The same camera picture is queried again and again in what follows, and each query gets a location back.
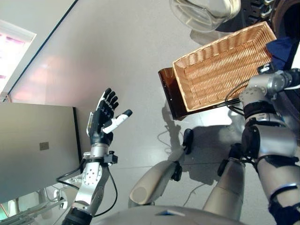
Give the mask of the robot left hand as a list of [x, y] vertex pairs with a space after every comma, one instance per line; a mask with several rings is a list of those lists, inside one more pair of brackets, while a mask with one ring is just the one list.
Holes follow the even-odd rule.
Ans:
[[91, 145], [102, 143], [109, 146], [113, 140], [113, 131], [133, 114], [128, 109], [115, 117], [114, 111], [119, 105], [117, 100], [116, 93], [108, 88], [100, 97], [95, 111], [90, 113], [86, 132]]

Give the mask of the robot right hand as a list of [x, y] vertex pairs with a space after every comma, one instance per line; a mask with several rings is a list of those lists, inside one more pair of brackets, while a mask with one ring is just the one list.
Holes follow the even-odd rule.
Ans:
[[285, 71], [288, 78], [285, 90], [295, 90], [300, 88], [300, 69], [292, 68]]

